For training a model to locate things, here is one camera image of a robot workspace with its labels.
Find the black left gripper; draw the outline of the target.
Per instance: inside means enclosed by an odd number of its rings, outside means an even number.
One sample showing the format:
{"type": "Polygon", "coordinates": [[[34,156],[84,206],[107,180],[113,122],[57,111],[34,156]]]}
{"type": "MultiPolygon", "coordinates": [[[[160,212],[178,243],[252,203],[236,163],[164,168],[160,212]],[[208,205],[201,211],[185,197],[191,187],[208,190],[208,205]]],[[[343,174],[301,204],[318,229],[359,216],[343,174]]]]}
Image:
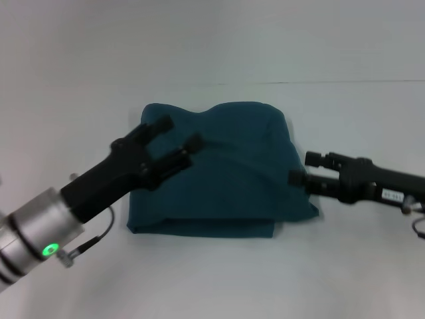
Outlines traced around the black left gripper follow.
{"type": "Polygon", "coordinates": [[[106,159],[60,190],[73,216],[87,223],[125,194],[135,189],[155,190],[191,167],[191,156],[204,146],[198,133],[159,159],[153,160],[147,150],[152,140],[173,128],[171,117],[166,115],[153,123],[140,124],[127,138],[114,141],[106,159]]]}

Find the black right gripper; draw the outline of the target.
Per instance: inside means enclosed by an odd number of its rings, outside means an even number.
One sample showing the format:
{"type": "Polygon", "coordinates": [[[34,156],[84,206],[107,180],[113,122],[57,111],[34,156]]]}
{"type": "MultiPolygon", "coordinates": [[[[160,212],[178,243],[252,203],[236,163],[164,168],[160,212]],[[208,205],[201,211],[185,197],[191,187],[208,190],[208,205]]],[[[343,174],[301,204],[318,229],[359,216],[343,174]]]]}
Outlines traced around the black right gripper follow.
{"type": "Polygon", "coordinates": [[[399,208],[407,197],[413,198],[414,203],[424,203],[423,177],[384,169],[366,158],[345,161],[344,156],[335,153],[307,152],[304,164],[339,172],[338,180],[301,170],[289,171],[288,184],[310,195],[338,197],[349,204],[375,201],[399,208]]]}

